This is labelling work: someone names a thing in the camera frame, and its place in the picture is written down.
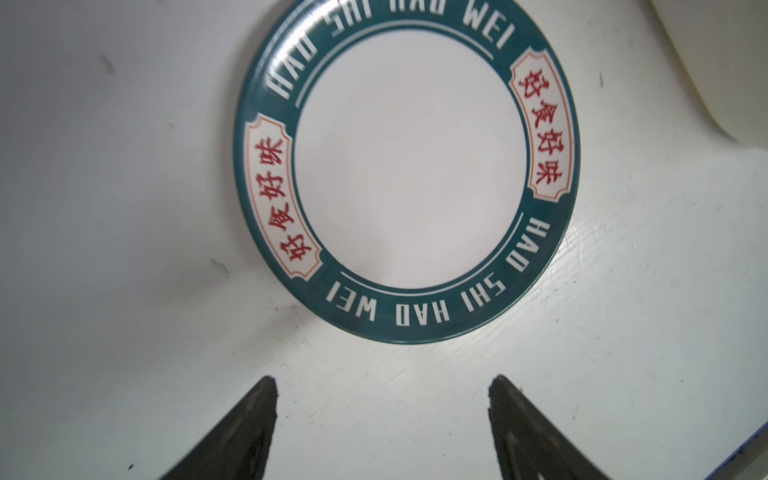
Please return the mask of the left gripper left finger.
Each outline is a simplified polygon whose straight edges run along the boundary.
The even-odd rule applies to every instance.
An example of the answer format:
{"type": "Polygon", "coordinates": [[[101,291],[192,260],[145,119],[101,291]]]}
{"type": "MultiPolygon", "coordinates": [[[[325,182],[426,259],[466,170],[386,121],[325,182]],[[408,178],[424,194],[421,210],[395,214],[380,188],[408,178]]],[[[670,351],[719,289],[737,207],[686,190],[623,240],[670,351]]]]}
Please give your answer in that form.
{"type": "Polygon", "coordinates": [[[262,479],[277,420],[277,399],[275,379],[271,376],[260,379],[163,477],[262,479]]]}

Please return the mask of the green ring plate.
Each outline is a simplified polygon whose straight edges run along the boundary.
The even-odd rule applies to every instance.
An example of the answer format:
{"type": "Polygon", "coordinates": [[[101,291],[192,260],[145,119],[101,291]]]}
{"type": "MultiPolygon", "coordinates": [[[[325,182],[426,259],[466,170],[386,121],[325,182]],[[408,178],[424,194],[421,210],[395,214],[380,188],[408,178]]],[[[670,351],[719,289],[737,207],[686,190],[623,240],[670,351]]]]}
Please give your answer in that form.
{"type": "Polygon", "coordinates": [[[237,103],[251,236],[322,320],[391,344],[500,317],[572,215],[578,120],[514,1],[286,1],[237,103]]]}

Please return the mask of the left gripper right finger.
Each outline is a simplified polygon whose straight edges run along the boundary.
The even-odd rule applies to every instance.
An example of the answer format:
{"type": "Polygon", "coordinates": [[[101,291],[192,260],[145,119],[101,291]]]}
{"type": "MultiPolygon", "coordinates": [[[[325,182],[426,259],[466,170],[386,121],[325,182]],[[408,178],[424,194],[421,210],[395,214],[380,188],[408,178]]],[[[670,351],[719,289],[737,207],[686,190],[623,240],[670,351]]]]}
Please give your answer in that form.
{"type": "Polygon", "coordinates": [[[504,479],[607,477],[505,376],[494,378],[489,399],[491,431],[504,479]]]}

